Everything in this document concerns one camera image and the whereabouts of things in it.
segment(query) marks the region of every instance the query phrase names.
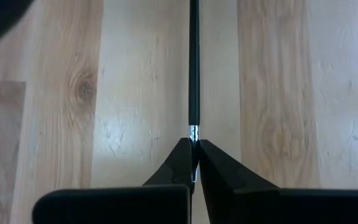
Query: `wooden floor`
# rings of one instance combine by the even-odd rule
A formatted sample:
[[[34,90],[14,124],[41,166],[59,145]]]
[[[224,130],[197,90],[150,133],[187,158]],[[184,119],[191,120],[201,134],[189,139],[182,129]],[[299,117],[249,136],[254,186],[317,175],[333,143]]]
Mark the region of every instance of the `wooden floor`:
[[[35,0],[0,40],[0,223],[140,185],[187,136],[188,8]],[[201,73],[202,138],[281,187],[358,189],[358,0],[201,1]]]

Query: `black pole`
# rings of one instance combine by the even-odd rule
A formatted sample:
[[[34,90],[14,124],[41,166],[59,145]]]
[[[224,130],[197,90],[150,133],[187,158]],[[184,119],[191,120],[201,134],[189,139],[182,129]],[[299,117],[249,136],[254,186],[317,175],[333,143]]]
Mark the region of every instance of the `black pole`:
[[[200,125],[200,4],[190,0],[189,126]]]

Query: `silver metal band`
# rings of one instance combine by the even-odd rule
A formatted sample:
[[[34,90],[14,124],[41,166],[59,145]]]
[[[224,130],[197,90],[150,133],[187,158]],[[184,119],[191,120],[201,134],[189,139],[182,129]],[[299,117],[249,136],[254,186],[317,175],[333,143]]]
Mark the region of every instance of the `silver metal band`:
[[[198,132],[198,125],[190,125],[189,126],[189,137],[193,142],[199,140],[199,132]]]
[[[195,143],[199,140],[198,125],[190,125],[189,126],[189,137],[195,146]],[[197,181],[197,171],[198,171],[198,169],[196,169],[196,172],[194,173],[193,183],[195,183]]]

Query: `black rod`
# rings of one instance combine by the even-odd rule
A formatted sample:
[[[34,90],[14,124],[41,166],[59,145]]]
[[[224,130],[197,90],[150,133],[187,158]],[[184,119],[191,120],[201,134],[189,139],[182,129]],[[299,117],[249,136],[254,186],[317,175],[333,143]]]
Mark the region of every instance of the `black rod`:
[[[189,125],[200,125],[200,3],[190,0]]]

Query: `wood knot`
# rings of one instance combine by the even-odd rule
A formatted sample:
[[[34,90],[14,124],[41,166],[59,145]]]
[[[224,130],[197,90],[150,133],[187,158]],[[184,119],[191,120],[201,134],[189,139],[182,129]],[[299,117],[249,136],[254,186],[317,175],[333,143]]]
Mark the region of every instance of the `wood knot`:
[[[70,79],[70,104],[73,108],[83,110],[93,108],[96,96],[96,73],[83,70]]]
[[[93,99],[93,95],[94,95],[93,89],[94,89],[94,87],[91,84],[91,82],[89,82],[88,80],[82,80],[78,84],[78,89],[77,89],[78,96],[83,101],[91,101]]]

